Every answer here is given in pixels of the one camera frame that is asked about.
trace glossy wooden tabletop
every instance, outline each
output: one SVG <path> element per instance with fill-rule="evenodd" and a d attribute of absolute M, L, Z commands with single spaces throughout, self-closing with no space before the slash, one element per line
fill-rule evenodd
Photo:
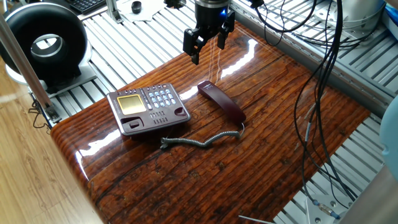
<path fill-rule="evenodd" d="M 52 137 L 106 222 L 245 222 L 238 215 L 272 221 L 302 187 L 293 108 L 310 74 L 237 23 L 224 50 L 215 40 L 208 42 L 198 66 L 183 54 L 123 89 L 172 83 L 192 119 L 170 136 L 204 141 L 218 132 L 241 130 L 198 95 L 196 86 L 211 80 L 245 112 L 241 139 L 224 137 L 208 149 L 177 145 L 160 150 L 155 136 L 122 136 L 105 99 L 56 125 Z M 314 86 L 310 82 L 298 104 L 301 133 Z M 322 100 L 326 144 L 334 152 L 369 112 L 329 87 Z M 322 152 L 319 141 L 315 147 Z M 315 171 L 307 161 L 305 176 Z"/>

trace wooden floor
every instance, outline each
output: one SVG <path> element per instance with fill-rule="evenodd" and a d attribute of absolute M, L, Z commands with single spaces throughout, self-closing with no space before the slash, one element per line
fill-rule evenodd
<path fill-rule="evenodd" d="M 1 223 L 102 223 L 46 129 L 32 127 L 31 104 L 26 86 L 6 75 L 0 58 Z"/>

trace coiled cord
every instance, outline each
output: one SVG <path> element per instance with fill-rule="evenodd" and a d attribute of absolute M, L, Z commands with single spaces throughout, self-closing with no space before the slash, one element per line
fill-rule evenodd
<path fill-rule="evenodd" d="M 239 131 L 224 131 L 222 133 L 216 134 L 215 136 L 207 139 L 205 142 L 200 142 L 197 140 L 192 140 L 192 139 L 186 139 L 186 138 L 162 138 L 162 145 L 161 145 L 161 149 L 165 149 L 167 146 L 169 146 L 169 144 L 178 144 L 178 143 L 183 143 L 183 144 L 190 144 L 193 146 L 198 146 L 198 147 L 208 147 L 210 146 L 214 141 L 216 141 L 217 139 L 220 139 L 224 136 L 234 136 L 236 138 L 240 138 L 242 137 L 243 133 L 244 133 L 244 125 L 242 123 L 242 133 L 240 134 Z"/>

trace yellow lcd screen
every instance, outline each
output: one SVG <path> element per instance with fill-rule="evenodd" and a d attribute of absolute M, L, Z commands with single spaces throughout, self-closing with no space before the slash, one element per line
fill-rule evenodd
<path fill-rule="evenodd" d="M 139 95 L 118 97 L 118 102 L 124 115 L 146 111 L 146 108 Z"/>

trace desk phone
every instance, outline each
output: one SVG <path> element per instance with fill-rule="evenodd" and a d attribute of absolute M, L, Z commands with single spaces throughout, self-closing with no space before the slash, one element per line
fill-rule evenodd
<path fill-rule="evenodd" d="M 123 135 L 155 131 L 191 119 L 170 83 L 115 91 L 107 99 Z"/>

